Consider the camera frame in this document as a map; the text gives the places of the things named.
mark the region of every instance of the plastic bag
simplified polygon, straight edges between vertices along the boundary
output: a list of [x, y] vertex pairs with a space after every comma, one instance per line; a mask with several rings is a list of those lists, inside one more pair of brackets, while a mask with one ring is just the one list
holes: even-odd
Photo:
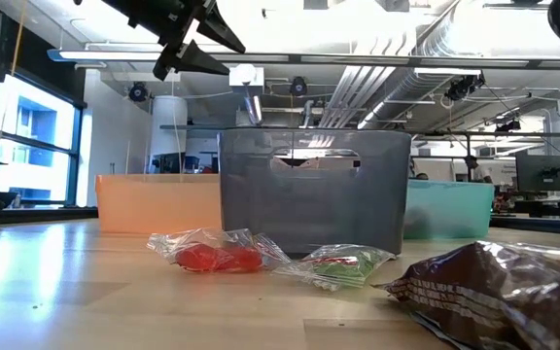
[[248, 229], [198, 228], [175, 234], [154, 233], [147, 247], [170, 263], [193, 272], [255, 272], [291, 260], [264, 234]]
[[342, 286], [362, 288], [375, 269], [395, 258], [392, 253], [367, 246], [327, 245], [299, 262], [276, 268], [273, 273], [295, 276], [330, 291]]

